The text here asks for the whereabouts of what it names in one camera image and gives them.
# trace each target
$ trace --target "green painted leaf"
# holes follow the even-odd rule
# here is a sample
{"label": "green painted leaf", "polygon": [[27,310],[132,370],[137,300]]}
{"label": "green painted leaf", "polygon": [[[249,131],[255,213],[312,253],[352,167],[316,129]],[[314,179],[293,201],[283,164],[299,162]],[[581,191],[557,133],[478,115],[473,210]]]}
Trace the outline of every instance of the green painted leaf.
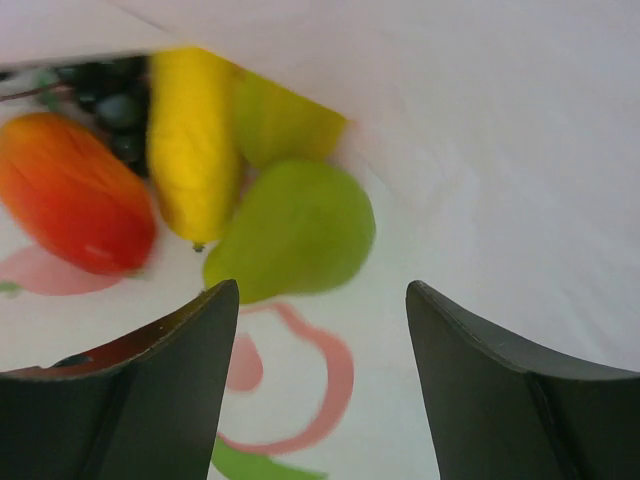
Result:
{"label": "green painted leaf", "polygon": [[0,293],[7,297],[15,297],[22,291],[22,287],[15,282],[0,282]]}
{"label": "green painted leaf", "polygon": [[326,473],[308,472],[272,461],[264,455],[239,452],[216,439],[211,463],[228,480],[317,480]]}

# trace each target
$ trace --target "yellow banana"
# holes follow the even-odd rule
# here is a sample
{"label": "yellow banana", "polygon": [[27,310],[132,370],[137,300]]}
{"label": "yellow banana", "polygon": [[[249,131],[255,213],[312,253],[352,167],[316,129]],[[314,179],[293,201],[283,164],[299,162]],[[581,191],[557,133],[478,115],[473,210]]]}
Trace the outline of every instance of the yellow banana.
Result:
{"label": "yellow banana", "polygon": [[151,56],[148,161],[164,220],[194,247],[220,238],[242,180],[232,115],[236,67],[200,48]]}
{"label": "yellow banana", "polygon": [[324,160],[346,119],[254,73],[236,90],[234,125],[240,151],[254,167],[287,158]]}

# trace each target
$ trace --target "plastic fruit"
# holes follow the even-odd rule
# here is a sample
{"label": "plastic fruit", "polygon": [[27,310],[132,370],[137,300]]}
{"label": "plastic fruit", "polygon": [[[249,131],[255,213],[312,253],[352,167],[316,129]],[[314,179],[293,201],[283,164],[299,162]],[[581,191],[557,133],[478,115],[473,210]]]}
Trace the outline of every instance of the plastic fruit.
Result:
{"label": "plastic fruit", "polygon": [[235,279],[243,304],[323,292],[358,272],[374,236],[371,203],[351,176],[324,162],[284,160],[246,193],[207,257],[205,284]]}
{"label": "plastic fruit", "polygon": [[91,273],[139,270],[156,236],[144,183],[86,128],[54,113],[0,129],[0,199],[36,243]]}
{"label": "plastic fruit", "polygon": [[36,96],[37,102],[45,106],[50,112],[60,111],[61,99],[57,88],[54,87],[58,83],[56,74],[51,70],[42,70],[36,74],[34,80],[34,87],[41,89],[41,92]]}
{"label": "plastic fruit", "polygon": [[127,132],[145,127],[145,107],[126,93],[110,95],[95,106],[96,123],[108,132]]}
{"label": "plastic fruit", "polygon": [[149,86],[144,81],[140,80],[132,84],[127,90],[127,93],[145,110],[145,112],[148,112],[151,98]]}
{"label": "plastic fruit", "polygon": [[96,104],[102,100],[104,96],[104,91],[97,87],[79,87],[73,92],[76,105],[87,113],[94,113]]}
{"label": "plastic fruit", "polygon": [[147,159],[160,211],[196,249],[217,240],[233,213],[243,164],[233,142],[233,64],[199,48],[150,59]]}
{"label": "plastic fruit", "polygon": [[133,173],[140,177],[147,177],[149,172],[145,156],[145,141],[144,132],[113,135],[109,139],[109,148]]}
{"label": "plastic fruit", "polygon": [[144,71],[145,57],[111,58],[98,64],[107,78],[131,81]]}
{"label": "plastic fruit", "polygon": [[72,87],[88,86],[100,79],[100,66],[95,62],[63,65],[53,69],[58,79]]}
{"label": "plastic fruit", "polygon": [[340,114],[247,72],[236,91],[234,126],[240,150],[254,167],[283,158],[324,160],[346,120]]}

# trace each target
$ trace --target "dark grape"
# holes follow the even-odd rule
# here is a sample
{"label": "dark grape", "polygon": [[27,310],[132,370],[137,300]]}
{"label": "dark grape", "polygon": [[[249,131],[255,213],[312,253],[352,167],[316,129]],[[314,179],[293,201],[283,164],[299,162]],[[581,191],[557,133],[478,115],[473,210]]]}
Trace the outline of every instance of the dark grape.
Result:
{"label": "dark grape", "polygon": [[105,92],[97,87],[78,87],[73,92],[76,105],[87,113],[94,113],[96,105],[105,97]]}
{"label": "dark grape", "polygon": [[100,66],[105,75],[122,79],[137,79],[145,68],[144,57],[125,57],[104,60]]}
{"label": "dark grape", "polygon": [[143,81],[137,81],[134,83],[131,88],[128,90],[129,95],[136,99],[136,101],[140,102],[140,104],[145,108],[149,108],[149,104],[151,103],[150,93],[149,93],[149,85],[147,85]]}
{"label": "dark grape", "polygon": [[144,132],[113,135],[109,140],[109,148],[136,175],[141,177],[149,176]]}
{"label": "dark grape", "polygon": [[142,102],[128,93],[109,95],[95,107],[96,123],[107,132],[143,130],[146,108]]}
{"label": "dark grape", "polygon": [[61,82],[72,87],[94,85],[100,80],[100,66],[95,62],[65,65],[53,69]]}
{"label": "dark grape", "polygon": [[8,72],[8,71],[0,72],[0,82],[4,82],[5,80],[8,80],[14,75],[15,75],[15,72]]}

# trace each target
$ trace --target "red fruit pattern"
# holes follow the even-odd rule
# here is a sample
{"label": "red fruit pattern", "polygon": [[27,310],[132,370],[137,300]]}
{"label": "red fruit pattern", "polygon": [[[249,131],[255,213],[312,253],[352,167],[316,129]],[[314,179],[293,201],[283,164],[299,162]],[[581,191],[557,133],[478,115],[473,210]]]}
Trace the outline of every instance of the red fruit pattern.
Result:
{"label": "red fruit pattern", "polygon": [[262,359],[255,343],[246,333],[236,337],[227,373],[227,388],[236,392],[255,390],[264,373]]}
{"label": "red fruit pattern", "polygon": [[[332,333],[314,327],[287,303],[274,302],[264,306],[245,308],[240,311],[240,314],[248,315],[260,312],[273,312],[278,315],[291,333],[308,342],[324,356],[327,367],[327,388],[324,399],[315,418],[303,431],[291,438],[275,440],[266,444],[248,445],[235,442],[220,432],[218,432],[218,436],[228,447],[256,455],[283,455],[304,450],[326,438],[342,419],[353,393],[353,356],[344,341]],[[232,364],[230,366],[229,373],[233,372],[233,375],[231,375],[231,382],[227,383],[227,386],[231,390],[238,389],[237,386],[240,386],[241,388],[238,390],[246,391],[249,389],[246,388],[248,386],[253,388],[258,386],[258,377],[262,378],[262,361],[259,360],[257,349],[250,339],[240,336],[236,341],[238,340],[240,346],[236,349],[235,356],[232,356],[232,363],[242,361],[243,365]]]}
{"label": "red fruit pattern", "polygon": [[27,290],[48,296],[80,295],[120,281],[121,276],[81,270],[37,245],[22,248],[0,262],[0,292],[7,294]]}

